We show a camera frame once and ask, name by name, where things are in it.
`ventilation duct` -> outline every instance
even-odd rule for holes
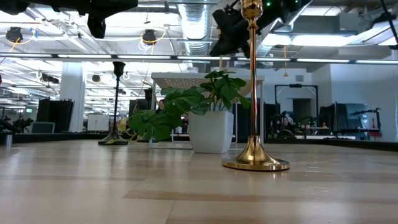
[[[188,40],[202,40],[209,34],[209,5],[179,4],[183,37]],[[209,43],[185,42],[188,55],[207,55]]]

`potted plant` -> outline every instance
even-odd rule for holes
[[[226,111],[234,101],[243,108],[250,102],[239,94],[246,85],[240,78],[230,78],[226,71],[213,71],[200,86],[189,89],[164,88],[165,109],[138,111],[129,120],[130,129],[146,139],[164,140],[171,130],[181,126],[181,116],[189,115],[190,140],[195,152],[224,153],[233,135],[233,115]]]

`gold stanchion base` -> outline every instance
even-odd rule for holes
[[[249,136],[244,151],[235,158],[223,159],[223,166],[257,171],[280,171],[290,168],[289,162],[274,159],[264,151],[260,136]]]

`white flower pot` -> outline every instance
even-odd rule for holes
[[[208,111],[200,116],[189,113],[189,138],[199,153],[228,151],[233,135],[234,115],[228,111]]]

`gold stanchion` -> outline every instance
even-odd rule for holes
[[[289,162],[268,155],[257,133],[256,31],[258,26],[256,21],[262,15],[262,0],[241,0],[241,2],[242,16],[249,21],[250,31],[251,136],[244,151],[235,158],[224,159],[223,166],[244,170],[286,170],[289,169]]]

